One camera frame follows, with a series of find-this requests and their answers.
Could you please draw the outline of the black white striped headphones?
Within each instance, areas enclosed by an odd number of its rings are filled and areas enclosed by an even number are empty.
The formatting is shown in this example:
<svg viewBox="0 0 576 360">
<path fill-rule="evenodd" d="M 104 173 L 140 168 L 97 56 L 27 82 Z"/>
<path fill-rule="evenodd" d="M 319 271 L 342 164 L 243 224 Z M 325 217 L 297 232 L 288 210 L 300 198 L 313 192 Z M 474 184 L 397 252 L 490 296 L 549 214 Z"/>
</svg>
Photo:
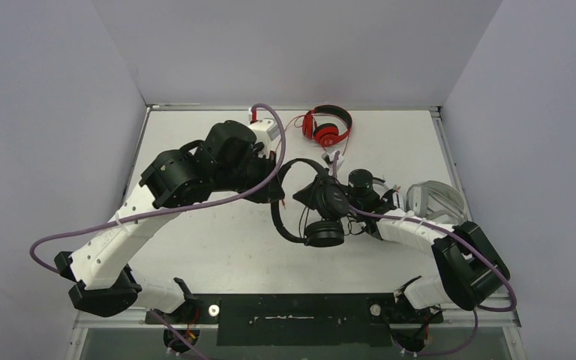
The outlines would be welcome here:
<svg viewBox="0 0 576 360">
<path fill-rule="evenodd" d="M 382 178 L 373 178 L 373 185 L 377 185 L 385 191 L 380 197 L 380 202 L 388 209 L 400 209 L 403 212 L 407 210 L 405 198 L 400 192 L 400 186 L 395 184 L 390 187 L 386 180 Z"/>
</svg>

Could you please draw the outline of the grey white headphones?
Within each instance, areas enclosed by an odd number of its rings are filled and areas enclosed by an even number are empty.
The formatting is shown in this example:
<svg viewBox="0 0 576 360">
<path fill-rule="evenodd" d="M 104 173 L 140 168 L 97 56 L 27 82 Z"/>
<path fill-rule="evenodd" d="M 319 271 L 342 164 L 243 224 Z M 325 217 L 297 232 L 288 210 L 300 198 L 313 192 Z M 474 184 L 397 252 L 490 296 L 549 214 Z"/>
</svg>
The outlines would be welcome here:
<svg viewBox="0 0 576 360">
<path fill-rule="evenodd" d="M 458 225 L 468 220 L 464 198 L 440 181 L 411 185 L 406 192 L 406 207 L 417 217 L 441 224 Z"/>
</svg>

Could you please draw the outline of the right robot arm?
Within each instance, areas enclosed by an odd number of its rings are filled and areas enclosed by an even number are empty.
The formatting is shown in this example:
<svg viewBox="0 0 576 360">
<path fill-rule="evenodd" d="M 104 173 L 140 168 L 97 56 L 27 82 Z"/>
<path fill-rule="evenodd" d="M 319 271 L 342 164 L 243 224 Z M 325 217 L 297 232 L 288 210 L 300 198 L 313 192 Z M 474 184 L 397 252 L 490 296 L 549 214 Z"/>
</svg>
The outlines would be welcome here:
<svg viewBox="0 0 576 360">
<path fill-rule="evenodd" d="M 361 231 L 382 241 L 402 245 L 432 259 L 438 273 L 416 275 L 394 291 L 395 313 L 412 321 L 424 310 L 453 304 L 465 311 L 509 312 L 517 307 L 510 273 L 493 245 L 472 222 L 448 210 L 425 216 L 407 211 L 398 192 L 366 169 L 355 169 L 342 183 L 339 154 L 329 153 L 323 166 L 311 159 L 302 163 L 316 175 L 294 200 L 317 211 L 321 220 L 305 226 L 300 236 L 284 238 L 313 247 L 340 245 L 345 236 L 342 218 L 361 224 Z"/>
</svg>

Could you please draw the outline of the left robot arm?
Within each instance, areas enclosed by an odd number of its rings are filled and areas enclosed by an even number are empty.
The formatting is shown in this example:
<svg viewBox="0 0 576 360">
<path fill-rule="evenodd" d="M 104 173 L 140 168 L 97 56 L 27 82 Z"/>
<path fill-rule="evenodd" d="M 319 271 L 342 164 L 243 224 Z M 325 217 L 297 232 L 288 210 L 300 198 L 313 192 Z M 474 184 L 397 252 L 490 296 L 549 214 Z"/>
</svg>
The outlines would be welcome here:
<svg viewBox="0 0 576 360">
<path fill-rule="evenodd" d="M 189 320 L 194 301 L 183 280 L 151 279 L 129 262 L 181 208 L 214 193 L 234 192 L 253 203 L 279 200 L 283 191 L 273 174 L 277 160 L 271 149 L 279 134 L 272 119 L 247 125 L 228 120 L 213 125 L 205 139 L 161 152 L 142 172 L 110 229 L 55 257 L 59 274 L 73 282 L 73 306 L 99 317 L 137 306 L 162 311 L 177 323 Z"/>
</svg>

